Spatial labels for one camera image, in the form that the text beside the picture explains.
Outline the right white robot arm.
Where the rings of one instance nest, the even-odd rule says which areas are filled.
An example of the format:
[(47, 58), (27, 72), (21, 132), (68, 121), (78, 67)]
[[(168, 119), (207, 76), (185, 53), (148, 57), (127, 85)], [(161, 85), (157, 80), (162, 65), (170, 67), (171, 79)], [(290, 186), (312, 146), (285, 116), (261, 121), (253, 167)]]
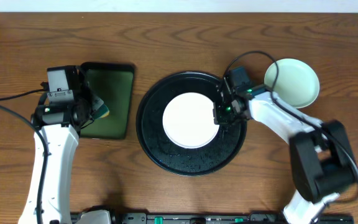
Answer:
[(296, 191), (283, 209), (287, 223), (316, 223), (341, 193), (358, 185), (358, 166), (341, 122), (307, 116), (265, 85), (220, 84), (218, 93), (213, 109), (216, 124), (253, 119), (289, 145)]

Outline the light green plate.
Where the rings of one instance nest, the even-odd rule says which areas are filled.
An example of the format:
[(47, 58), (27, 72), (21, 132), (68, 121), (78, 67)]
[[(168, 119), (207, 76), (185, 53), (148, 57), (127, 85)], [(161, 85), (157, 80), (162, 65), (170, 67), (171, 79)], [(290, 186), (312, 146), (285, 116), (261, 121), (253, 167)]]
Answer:
[(273, 88), (279, 97), (294, 108), (312, 104), (319, 95), (320, 83), (316, 72), (294, 58), (277, 61), (279, 73)]

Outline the white plate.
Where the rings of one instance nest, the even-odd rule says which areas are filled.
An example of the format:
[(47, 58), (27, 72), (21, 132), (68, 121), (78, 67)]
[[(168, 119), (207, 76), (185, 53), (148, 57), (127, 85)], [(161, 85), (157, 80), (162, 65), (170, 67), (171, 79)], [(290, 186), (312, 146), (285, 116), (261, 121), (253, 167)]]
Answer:
[(219, 131), (212, 100), (195, 92), (174, 97), (163, 112), (162, 124), (169, 140), (185, 149), (206, 146)]

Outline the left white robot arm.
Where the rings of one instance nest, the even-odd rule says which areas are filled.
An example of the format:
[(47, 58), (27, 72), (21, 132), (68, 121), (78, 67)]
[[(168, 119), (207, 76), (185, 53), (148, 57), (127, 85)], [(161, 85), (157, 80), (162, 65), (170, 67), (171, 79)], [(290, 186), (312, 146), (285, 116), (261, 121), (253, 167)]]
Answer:
[(81, 130), (92, 124), (103, 101), (78, 65), (47, 69), (48, 90), (31, 117), (35, 159), (19, 223), (71, 223), (71, 170)]

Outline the green yellow sponge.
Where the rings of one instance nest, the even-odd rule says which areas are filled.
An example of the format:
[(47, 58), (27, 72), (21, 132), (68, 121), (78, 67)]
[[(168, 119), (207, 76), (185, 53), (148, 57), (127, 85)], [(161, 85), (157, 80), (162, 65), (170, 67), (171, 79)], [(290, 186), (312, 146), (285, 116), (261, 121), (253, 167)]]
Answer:
[(92, 105), (92, 118), (101, 119), (109, 115), (109, 108), (104, 104), (103, 100), (100, 100)]

